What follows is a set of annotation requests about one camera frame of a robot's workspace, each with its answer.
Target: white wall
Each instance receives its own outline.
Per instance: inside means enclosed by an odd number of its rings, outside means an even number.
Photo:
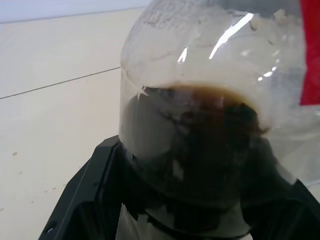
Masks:
[[[0,0],[0,23],[138,8],[152,0]]]

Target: red tape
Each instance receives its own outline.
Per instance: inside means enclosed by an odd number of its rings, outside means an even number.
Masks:
[[[306,42],[306,74],[300,105],[320,105],[320,0],[300,0]]]

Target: dark liquid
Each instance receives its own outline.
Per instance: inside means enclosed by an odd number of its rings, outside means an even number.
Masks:
[[[266,130],[244,96],[197,85],[143,92],[124,109],[119,135],[133,169],[125,178],[140,208],[152,215],[166,206],[175,217],[172,228],[196,233],[218,228],[238,203],[265,206],[287,191],[262,137]]]

